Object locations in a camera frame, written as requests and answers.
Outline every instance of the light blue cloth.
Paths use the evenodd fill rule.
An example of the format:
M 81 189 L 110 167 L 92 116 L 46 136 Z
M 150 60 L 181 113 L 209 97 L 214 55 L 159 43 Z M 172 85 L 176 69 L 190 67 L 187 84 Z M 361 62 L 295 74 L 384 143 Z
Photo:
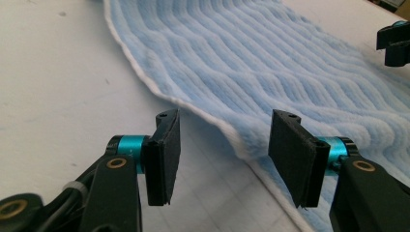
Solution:
M 409 78 L 370 64 L 279 1 L 106 0 L 105 7 L 148 87 L 220 127 L 287 200 L 267 157 L 274 108 L 301 116 L 314 135 L 350 137 L 364 157 L 410 183 Z M 315 230 L 331 228 L 336 182 L 326 178 L 320 208 L 300 211 Z

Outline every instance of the table surface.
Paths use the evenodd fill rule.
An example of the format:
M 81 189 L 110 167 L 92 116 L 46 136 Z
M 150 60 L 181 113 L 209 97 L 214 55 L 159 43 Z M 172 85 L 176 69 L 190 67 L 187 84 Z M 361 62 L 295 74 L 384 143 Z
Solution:
M 383 66 L 376 32 L 396 15 L 363 0 L 283 3 Z M 35 192 L 48 203 L 113 135 L 152 134 L 155 116 L 176 107 L 138 79 L 102 1 L 1 1 L 0 35 L 0 199 Z M 182 109 L 181 133 L 171 205 L 148 207 L 138 176 L 146 231 L 298 230 L 217 128 Z

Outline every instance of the white table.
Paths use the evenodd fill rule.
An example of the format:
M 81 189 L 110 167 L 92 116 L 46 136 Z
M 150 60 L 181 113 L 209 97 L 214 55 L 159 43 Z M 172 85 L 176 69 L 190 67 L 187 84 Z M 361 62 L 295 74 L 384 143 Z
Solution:
M 376 32 L 397 16 L 361 0 L 283 2 L 383 66 Z M 111 136 L 152 134 L 155 115 L 174 107 L 138 79 L 106 27 L 102 1 L 0 2 L 0 199 L 35 192 L 50 202 Z M 138 177 L 145 231 L 297 230 L 218 129 L 181 114 L 171 205 L 148 207 Z

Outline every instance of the black plastic part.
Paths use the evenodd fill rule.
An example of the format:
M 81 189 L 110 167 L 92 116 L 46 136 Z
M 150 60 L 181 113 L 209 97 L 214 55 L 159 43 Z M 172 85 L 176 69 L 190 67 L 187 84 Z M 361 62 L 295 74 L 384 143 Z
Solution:
M 45 218 L 43 201 L 33 193 L 23 193 L 0 201 L 0 231 L 33 231 Z
M 330 218 L 336 232 L 410 231 L 409 206 L 407 186 L 379 164 L 352 157 L 341 166 Z
M 330 146 L 305 130 L 297 115 L 274 110 L 269 156 L 296 207 L 317 207 Z
M 123 166 L 109 167 L 109 163 L 114 166 L 121 163 L 119 159 L 126 161 Z M 142 231 L 135 176 L 136 167 L 132 157 L 119 155 L 103 159 L 97 166 L 78 231 Z
M 379 30 L 376 49 L 386 49 L 386 66 L 402 67 L 410 63 L 410 23 Z
M 181 154 L 179 110 L 168 110 L 156 117 L 157 130 L 142 143 L 148 204 L 170 202 Z

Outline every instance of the blue towel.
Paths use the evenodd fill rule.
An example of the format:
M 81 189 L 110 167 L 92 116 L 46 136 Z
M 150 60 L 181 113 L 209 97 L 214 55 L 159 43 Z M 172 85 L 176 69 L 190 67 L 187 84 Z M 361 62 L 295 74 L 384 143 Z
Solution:
M 105 0 L 105 12 L 150 90 L 217 125 L 301 229 L 331 229 L 337 179 L 325 179 L 319 208 L 293 209 L 267 157 L 274 108 L 301 116 L 314 135 L 350 137 L 410 184 L 409 77 L 369 63 L 279 1 Z

